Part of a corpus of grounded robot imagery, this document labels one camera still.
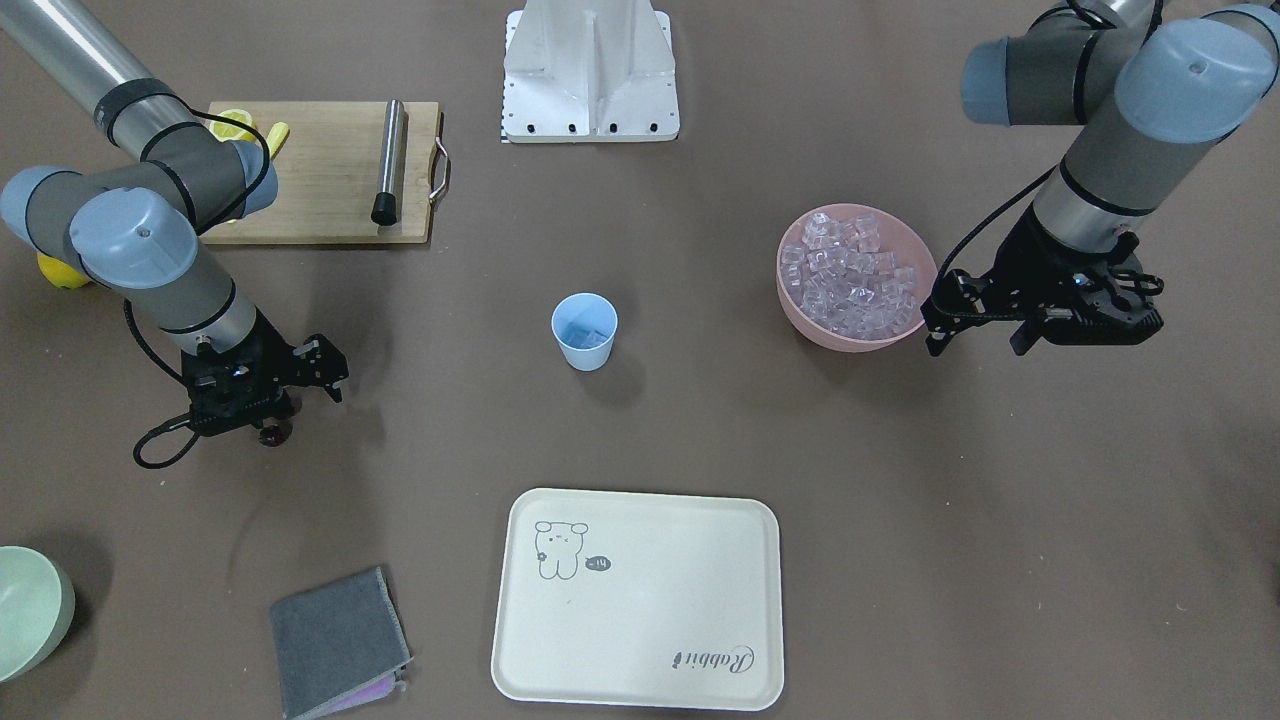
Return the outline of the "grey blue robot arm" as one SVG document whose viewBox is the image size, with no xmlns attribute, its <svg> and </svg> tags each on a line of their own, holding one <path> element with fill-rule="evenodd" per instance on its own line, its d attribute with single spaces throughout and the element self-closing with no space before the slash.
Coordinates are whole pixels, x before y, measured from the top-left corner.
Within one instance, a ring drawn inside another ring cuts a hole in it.
<svg viewBox="0 0 1280 720">
<path fill-rule="evenodd" d="M 1018 37 L 975 47 L 963 105 L 975 123 L 1076 126 L 993 265 L 946 258 L 922 304 L 925 345 L 1018 324 L 1016 355 L 1052 345 L 1138 345 L 1164 320 L 1164 282 L 1137 256 L 1138 229 L 1277 85 L 1277 5 L 1242 3 L 1164 19 L 1161 1 L 1059 1 Z"/>
<path fill-rule="evenodd" d="M 78 1 L 5 1 L 3 29 L 93 119 L 131 164 L 82 174 L 31 167 L 3 188 L 3 220 L 35 251 L 116 293 L 180 351 L 189 411 L 163 432 L 256 428 L 280 443 L 293 387 L 335 402 L 349 369 L 324 336 L 288 343 L 202 234 L 275 202 L 265 138 L 219 141 L 193 110 Z"/>
</svg>

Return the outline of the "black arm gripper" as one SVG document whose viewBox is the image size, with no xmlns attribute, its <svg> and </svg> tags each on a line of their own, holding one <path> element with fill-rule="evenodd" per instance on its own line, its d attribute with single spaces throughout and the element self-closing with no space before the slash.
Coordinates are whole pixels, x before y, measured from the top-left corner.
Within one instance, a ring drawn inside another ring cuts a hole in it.
<svg viewBox="0 0 1280 720">
<path fill-rule="evenodd" d="M 323 387 L 330 401 L 342 404 L 348 377 L 344 354 L 324 334 L 289 345 L 261 313 L 236 346 L 216 351 L 200 341 L 193 354 L 180 356 L 189 428 L 202 437 L 289 420 L 296 414 L 291 387 Z"/>
</svg>

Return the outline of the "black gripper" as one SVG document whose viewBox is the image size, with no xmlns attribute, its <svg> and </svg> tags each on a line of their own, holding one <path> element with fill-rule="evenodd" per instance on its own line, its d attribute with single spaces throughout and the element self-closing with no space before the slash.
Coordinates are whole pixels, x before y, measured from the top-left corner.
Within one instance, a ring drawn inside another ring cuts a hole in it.
<svg viewBox="0 0 1280 720">
<path fill-rule="evenodd" d="M 1147 341 L 1164 328 L 1155 306 L 1164 279 L 1143 270 L 1134 232 L 1115 240 L 1107 252 L 1079 252 L 1024 211 L 986 274 L 950 269 L 934 281 L 922 304 L 929 355 L 938 357 L 956 334 L 991 322 L 1018 324 L 1009 342 L 1019 357 L 1041 340 L 1061 346 Z"/>
</svg>

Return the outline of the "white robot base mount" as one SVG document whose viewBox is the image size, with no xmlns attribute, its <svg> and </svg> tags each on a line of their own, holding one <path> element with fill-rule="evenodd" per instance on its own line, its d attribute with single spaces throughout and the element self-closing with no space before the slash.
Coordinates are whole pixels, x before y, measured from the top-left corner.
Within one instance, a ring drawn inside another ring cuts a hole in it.
<svg viewBox="0 0 1280 720">
<path fill-rule="evenodd" d="M 529 1 L 506 17 L 500 140 L 678 137 L 672 23 L 649 1 Z"/>
</svg>

